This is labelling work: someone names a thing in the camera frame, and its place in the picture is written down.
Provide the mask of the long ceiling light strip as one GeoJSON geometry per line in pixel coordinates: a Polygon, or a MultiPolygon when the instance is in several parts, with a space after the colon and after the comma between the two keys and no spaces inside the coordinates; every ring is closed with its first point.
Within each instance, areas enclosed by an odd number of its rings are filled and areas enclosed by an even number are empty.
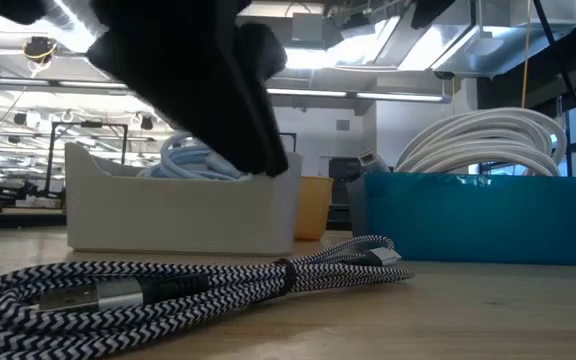
{"type": "MultiPolygon", "coordinates": [[[[20,91],[26,88],[31,91],[44,91],[54,93],[81,93],[99,95],[134,95],[144,96],[143,90],[134,90],[119,82],[99,82],[84,80],[64,79],[34,79],[0,77],[0,90],[20,91]]],[[[227,89],[243,92],[248,89],[246,83],[228,84],[225,81],[194,81],[167,83],[164,88],[171,91],[196,93],[198,90],[206,91],[210,95],[225,93],[227,89]]],[[[448,94],[406,93],[406,92],[375,92],[353,90],[315,90],[296,88],[266,88],[258,82],[252,83],[252,89],[261,89],[264,93],[272,96],[333,98],[349,100],[392,101],[392,102],[416,102],[416,103],[440,103],[447,104],[453,100],[448,94]]]]}

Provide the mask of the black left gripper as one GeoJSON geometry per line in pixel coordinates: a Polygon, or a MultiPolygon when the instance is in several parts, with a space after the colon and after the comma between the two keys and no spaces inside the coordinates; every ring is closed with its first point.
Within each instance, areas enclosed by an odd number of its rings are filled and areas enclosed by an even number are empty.
{"type": "Polygon", "coordinates": [[[237,170],[278,176],[288,160],[265,82],[287,54],[272,29],[240,22],[252,0],[91,0],[106,27],[88,60],[142,95],[237,170]],[[210,95],[172,91],[225,84],[210,95]]]}

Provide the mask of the teal plastic bin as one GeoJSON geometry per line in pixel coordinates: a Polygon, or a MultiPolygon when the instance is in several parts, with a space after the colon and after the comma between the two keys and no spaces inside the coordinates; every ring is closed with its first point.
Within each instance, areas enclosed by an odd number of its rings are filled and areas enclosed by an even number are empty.
{"type": "Polygon", "coordinates": [[[410,261],[576,265],[576,177],[373,173],[367,227],[410,261]]]}

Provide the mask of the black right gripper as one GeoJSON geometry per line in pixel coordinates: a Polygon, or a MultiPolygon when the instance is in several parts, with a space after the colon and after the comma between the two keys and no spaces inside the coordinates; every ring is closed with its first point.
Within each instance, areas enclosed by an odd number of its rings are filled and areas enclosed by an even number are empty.
{"type": "Polygon", "coordinates": [[[413,0],[415,9],[411,21],[413,29],[420,29],[430,25],[456,0],[413,0]]]}

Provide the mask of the light grey plastic bin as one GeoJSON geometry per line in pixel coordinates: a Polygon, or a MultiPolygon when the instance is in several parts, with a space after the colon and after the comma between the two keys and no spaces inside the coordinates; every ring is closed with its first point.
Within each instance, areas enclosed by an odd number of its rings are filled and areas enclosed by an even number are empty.
{"type": "Polygon", "coordinates": [[[274,178],[150,178],[69,143],[67,243],[99,252],[289,254],[302,158],[291,153],[288,161],[288,170],[274,178]]]}

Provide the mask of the silver rectangular ventilation duct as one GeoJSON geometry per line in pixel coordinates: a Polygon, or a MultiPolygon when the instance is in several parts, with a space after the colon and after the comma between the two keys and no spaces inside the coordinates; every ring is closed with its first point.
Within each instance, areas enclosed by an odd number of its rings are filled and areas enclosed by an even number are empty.
{"type": "MultiPolygon", "coordinates": [[[[411,3],[411,15],[415,4],[411,3]]],[[[413,41],[400,71],[494,77],[549,46],[534,0],[456,0],[430,25],[403,26],[413,41]]]]}

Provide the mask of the large black rig frame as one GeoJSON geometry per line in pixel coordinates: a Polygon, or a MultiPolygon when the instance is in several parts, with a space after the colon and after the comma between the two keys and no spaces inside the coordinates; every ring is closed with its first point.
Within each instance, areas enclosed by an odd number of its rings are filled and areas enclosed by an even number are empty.
{"type": "Polygon", "coordinates": [[[47,170],[44,182],[44,190],[43,193],[45,196],[48,196],[50,193],[50,184],[52,178],[52,165],[53,165],[53,157],[54,157],[54,146],[57,140],[57,128],[59,126],[67,126],[68,128],[72,126],[79,126],[81,128],[121,128],[123,130],[123,135],[120,137],[122,140],[122,149],[121,149],[121,164],[124,165],[126,161],[126,150],[127,150],[127,143],[128,143],[128,125],[127,124],[116,124],[116,123],[107,123],[107,122],[100,122],[100,121],[92,121],[92,120],[83,120],[78,122],[52,122],[51,123],[51,133],[50,133],[50,142],[49,142],[49,149],[48,149],[48,160],[47,160],[47,170]]]}

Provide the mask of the dark grey plastic bin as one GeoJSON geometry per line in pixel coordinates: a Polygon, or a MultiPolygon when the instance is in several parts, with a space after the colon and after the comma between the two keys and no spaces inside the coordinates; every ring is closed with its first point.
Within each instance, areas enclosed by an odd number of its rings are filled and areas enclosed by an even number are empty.
{"type": "Polygon", "coordinates": [[[367,202],[364,174],[357,173],[346,183],[351,230],[354,236],[367,235],[367,202]]]}

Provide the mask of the grey ceiling box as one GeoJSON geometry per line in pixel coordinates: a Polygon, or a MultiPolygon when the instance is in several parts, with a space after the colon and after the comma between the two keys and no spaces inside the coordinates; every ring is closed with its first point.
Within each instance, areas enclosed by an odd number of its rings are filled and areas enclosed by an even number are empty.
{"type": "Polygon", "coordinates": [[[292,40],[320,43],[324,38],[324,19],[320,14],[294,13],[292,15],[292,40]]]}

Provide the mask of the yellow plastic bin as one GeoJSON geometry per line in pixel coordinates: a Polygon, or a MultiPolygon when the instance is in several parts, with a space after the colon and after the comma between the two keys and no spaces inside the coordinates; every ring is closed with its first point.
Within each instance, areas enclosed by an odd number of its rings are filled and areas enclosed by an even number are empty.
{"type": "Polygon", "coordinates": [[[319,241],[326,231],[333,179],[303,176],[299,181],[295,238],[319,241]]]}

